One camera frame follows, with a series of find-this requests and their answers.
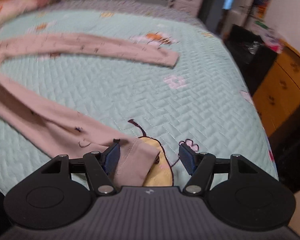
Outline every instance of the quilted bedspread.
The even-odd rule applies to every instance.
[[[0,40],[25,33],[82,32],[161,44],[177,51],[174,68],[83,55],[7,60],[0,71],[43,97],[133,136],[162,144],[169,162],[178,143],[220,158],[241,154],[277,178],[265,132],[247,88],[222,41],[202,28],[164,19],[95,10],[36,12],[0,30]],[[0,119],[0,191],[4,194],[49,157]],[[181,162],[174,183],[189,175]],[[213,184],[226,179],[215,176]]]

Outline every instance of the black chair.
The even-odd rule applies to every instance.
[[[251,54],[244,44],[260,43],[255,53]],[[253,95],[271,68],[277,53],[264,45],[260,36],[238,26],[233,25],[225,45],[238,65],[249,92]]]

